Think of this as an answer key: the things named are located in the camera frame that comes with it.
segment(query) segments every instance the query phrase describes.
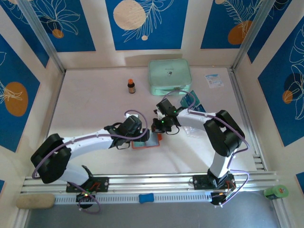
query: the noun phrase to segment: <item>white table surface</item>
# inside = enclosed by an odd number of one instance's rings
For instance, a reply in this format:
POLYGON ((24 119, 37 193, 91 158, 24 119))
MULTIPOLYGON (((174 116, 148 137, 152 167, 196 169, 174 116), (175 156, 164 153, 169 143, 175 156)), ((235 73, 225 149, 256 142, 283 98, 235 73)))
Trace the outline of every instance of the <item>white table surface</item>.
MULTIPOLYGON (((206 112, 227 110, 248 138, 227 69, 191 67, 191 73, 191 89, 206 112), (204 77, 208 74, 219 74, 224 87, 210 89, 204 77)), ((61 137, 70 137, 93 133, 107 125, 123 122, 128 109, 144 113, 150 128, 152 119, 156 118, 153 110, 161 98, 149 92, 146 67, 67 70, 49 135, 58 133, 61 137), (135 94, 128 93, 129 78, 135 82, 135 94)), ((177 106, 180 98, 169 96, 168 99, 177 106)), ((99 150, 72 162, 86 165, 93 174, 206 172, 215 153, 203 131, 199 137, 188 137, 181 128, 178 135, 163 134, 160 144, 147 149, 99 150)), ((231 168, 255 171, 253 154, 253 149, 239 154, 231 168)))

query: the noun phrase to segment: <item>paper label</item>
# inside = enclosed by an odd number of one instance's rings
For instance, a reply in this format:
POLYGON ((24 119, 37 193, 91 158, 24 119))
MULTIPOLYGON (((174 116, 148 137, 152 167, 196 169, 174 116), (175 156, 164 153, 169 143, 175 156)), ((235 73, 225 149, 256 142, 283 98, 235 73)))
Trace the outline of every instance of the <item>paper label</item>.
POLYGON ((210 89, 224 86, 224 84, 218 74, 205 75, 205 78, 208 82, 210 89))

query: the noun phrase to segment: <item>white wall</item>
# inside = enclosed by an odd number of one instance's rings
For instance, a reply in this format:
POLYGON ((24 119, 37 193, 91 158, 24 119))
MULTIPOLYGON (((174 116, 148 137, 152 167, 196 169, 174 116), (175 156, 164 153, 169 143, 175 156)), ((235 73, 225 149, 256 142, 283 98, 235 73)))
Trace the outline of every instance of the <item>white wall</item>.
POLYGON ((285 201, 294 215, 296 228, 303 227, 304 224, 304 195, 295 178, 297 173, 304 171, 304 138, 287 147, 283 146, 257 78, 303 16, 303 0, 292 0, 253 64, 245 57, 237 70, 245 103, 268 168, 278 171, 283 177, 283 184, 289 189, 290 194, 285 201))
POLYGON ((213 0, 189 0, 180 50, 115 51, 104 0, 81 0, 96 52, 62 52, 67 69, 92 67, 145 67, 153 59, 185 58, 192 66, 232 65, 236 49, 201 50, 213 0))
POLYGON ((17 213, 16 199, 24 177, 28 175, 31 167, 30 157, 46 134, 48 126, 44 122, 50 119, 52 114, 51 101, 56 98, 61 75, 52 61, 49 61, 46 69, 42 66, 1 7, 0 34, 40 81, 40 87, 16 153, 0 146, 0 179, 5 181, 0 196, 0 227, 10 228, 17 213))

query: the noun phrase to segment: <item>mint green case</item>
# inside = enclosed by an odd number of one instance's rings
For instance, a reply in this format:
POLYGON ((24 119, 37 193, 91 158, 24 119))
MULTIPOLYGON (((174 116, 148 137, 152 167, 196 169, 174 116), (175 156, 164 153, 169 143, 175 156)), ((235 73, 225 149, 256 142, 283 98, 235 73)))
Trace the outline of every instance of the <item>mint green case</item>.
POLYGON ((152 60, 148 68, 152 95, 166 95, 176 89, 190 90, 192 77, 187 60, 152 60))

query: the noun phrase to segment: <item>small brown bottle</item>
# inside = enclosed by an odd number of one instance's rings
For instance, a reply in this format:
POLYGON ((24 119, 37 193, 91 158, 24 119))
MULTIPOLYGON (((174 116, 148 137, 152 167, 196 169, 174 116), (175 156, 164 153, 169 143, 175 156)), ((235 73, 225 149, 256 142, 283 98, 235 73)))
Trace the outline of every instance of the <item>small brown bottle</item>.
POLYGON ((135 84, 133 82, 133 79, 128 80, 128 89, 129 89, 130 94, 135 93, 136 89, 135 89, 135 84))

